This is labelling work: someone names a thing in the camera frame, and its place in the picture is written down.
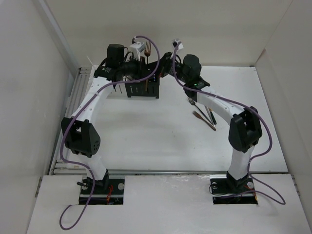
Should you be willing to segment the copper fork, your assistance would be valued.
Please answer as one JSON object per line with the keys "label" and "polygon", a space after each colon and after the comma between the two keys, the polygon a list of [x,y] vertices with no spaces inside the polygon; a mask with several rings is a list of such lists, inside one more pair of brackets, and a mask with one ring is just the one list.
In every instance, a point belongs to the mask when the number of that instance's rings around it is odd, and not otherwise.
{"label": "copper fork", "polygon": [[[151,43],[149,40],[146,41],[146,48],[144,50],[144,55],[146,57],[146,64],[149,63],[149,56],[151,55]],[[148,80],[145,80],[145,91],[148,91]]]}

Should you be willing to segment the gold fork dark handle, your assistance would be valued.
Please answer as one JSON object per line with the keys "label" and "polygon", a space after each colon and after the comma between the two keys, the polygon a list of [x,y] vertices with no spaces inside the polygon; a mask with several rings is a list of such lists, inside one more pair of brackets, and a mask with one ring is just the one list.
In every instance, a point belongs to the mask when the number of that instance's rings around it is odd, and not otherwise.
{"label": "gold fork dark handle", "polygon": [[209,121],[207,121],[206,119],[204,119],[198,112],[193,111],[192,114],[193,114],[196,118],[198,118],[198,119],[202,120],[203,122],[205,122],[211,129],[213,129],[214,131],[216,131],[216,128],[215,128]]}

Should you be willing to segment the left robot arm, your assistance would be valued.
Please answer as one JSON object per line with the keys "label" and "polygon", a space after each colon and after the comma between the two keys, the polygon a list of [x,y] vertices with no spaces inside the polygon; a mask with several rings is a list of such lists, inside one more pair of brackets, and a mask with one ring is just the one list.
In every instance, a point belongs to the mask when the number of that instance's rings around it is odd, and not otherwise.
{"label": "left robot arm", "polygon": [[78,155],[79,166],[88,171],[87,178],[80,186],[104,193],[109,188],[109,173],[98,155],[101,139],[94,127],[97,107],[102,105],[119,84],[140,83],[151,78],[157,65],[148,67],[141,56],[151,54],[151,42],[133,42],[125,53],[125,46],[109,44],[107,57],[94,72],[91,85],[79,107],[61,121],[64,145]]}

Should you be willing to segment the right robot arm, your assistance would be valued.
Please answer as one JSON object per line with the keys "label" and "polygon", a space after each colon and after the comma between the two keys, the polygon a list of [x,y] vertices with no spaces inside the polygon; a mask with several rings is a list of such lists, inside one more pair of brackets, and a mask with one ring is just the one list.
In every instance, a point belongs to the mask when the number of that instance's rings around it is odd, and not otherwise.
{"label": "right robot arm", "polygon": [[248,175],[252,152],[262,137],[258,111],[242,103],[229,100],[215,91],[201,76],[201,64],[195,55],[187,55],[183,62],[175,62],[171,52],[160,59],[159,77],[171,75],[183,86],[192,101],[211,107],[229,125],[228,140],[233,148],[232,160],[225,178],[212,178],[214,194],[239,194],[247,190],[253,180]]}

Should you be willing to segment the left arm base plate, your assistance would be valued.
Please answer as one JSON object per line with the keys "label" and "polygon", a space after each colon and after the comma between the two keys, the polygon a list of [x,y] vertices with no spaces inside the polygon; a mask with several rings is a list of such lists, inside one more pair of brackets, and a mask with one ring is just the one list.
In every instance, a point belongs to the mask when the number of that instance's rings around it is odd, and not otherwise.
{"label": "left arm base plate", "polygon": [[[107,188],[95,186],[89,205],[123,205],[125,179],[113,178],[109,180]],[[78,198],[79,205],[85,205],[92,190],[92,181],[84,178],[77,182],[81,187]]]}

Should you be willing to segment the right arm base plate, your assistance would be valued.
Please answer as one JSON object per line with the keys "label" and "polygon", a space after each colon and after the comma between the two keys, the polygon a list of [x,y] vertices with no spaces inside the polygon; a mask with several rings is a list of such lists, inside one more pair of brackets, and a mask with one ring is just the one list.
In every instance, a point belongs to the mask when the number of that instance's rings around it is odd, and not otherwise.
{"label": "right arm base plate", "polygon": [[210,179],[210,193],[213,195],[214,205],[253,204],[258,201],[254,191],[254,183],[247,178],[238,187],[232,185],[227,178],[212,177]]}

